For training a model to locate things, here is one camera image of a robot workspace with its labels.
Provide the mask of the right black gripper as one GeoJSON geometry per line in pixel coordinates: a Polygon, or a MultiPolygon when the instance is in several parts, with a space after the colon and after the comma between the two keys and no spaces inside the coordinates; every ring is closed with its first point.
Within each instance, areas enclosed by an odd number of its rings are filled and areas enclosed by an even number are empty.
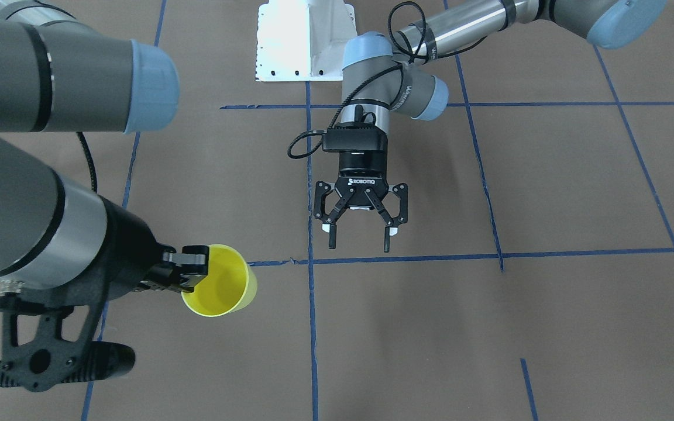
{"type": "Polygon", "coordinates": [[[107,215],[107,243],[101,251],[105,263],[108,299],[121,298],[131,291],[174,291],[193,293],[208,275],[209,246],[174,246],[159,243],[152,230],[135,214],[102,198],[107,215]],[[155,265],[169,262],[180,277],[150,277],[155,265]]]}

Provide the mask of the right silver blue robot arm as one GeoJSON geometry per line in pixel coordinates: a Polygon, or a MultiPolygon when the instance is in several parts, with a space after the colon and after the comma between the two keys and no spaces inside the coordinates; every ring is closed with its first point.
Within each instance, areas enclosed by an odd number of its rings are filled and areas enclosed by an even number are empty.
{"type": "Polygon", "coordinates": [[[158,46],[58,5],[0,1],[0,281],[52,291],[105,267],[118,206],[59,167],[58,136],[163,130],[180,99],[158,46]]]}

